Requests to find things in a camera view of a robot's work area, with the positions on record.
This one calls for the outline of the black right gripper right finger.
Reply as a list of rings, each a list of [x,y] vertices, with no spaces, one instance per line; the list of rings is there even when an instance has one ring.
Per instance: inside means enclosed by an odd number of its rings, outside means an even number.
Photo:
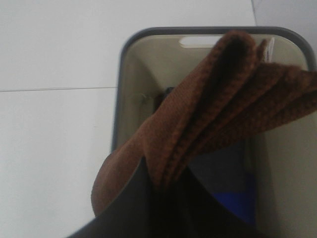
[[[249,226],[222,206],[189,168],[173,186],[172,238],[249,238]]]

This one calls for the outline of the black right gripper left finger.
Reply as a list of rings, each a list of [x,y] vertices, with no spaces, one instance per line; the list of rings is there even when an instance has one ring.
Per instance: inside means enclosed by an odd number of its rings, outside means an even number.
[[[154,191],[145,158],[119,195],[71,238],[167,238],[165,196]]]

